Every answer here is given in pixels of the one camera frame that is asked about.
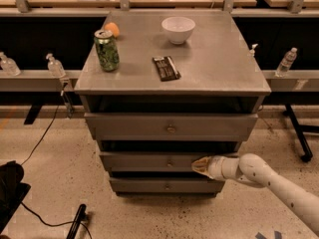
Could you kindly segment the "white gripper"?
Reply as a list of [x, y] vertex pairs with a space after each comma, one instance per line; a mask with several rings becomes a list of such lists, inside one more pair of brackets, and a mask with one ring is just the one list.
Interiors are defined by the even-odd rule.
[[223, 167], [229, 164], [230, 158], [225, 156], [205, 156], [195, 160], [192, 164], [192, 170], [196, 173], [204, 175], [209, 179], [224, 181]]

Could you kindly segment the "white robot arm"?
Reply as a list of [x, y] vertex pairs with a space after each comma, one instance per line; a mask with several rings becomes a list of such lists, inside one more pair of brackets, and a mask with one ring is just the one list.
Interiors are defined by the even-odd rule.
[[243, 156], [205, 156], [191, 169], [218, 181], [233, 180], [251, 187], [266, 187], [312, 232], [319, 235], [319, 197], [279, 175], [253, 153]]

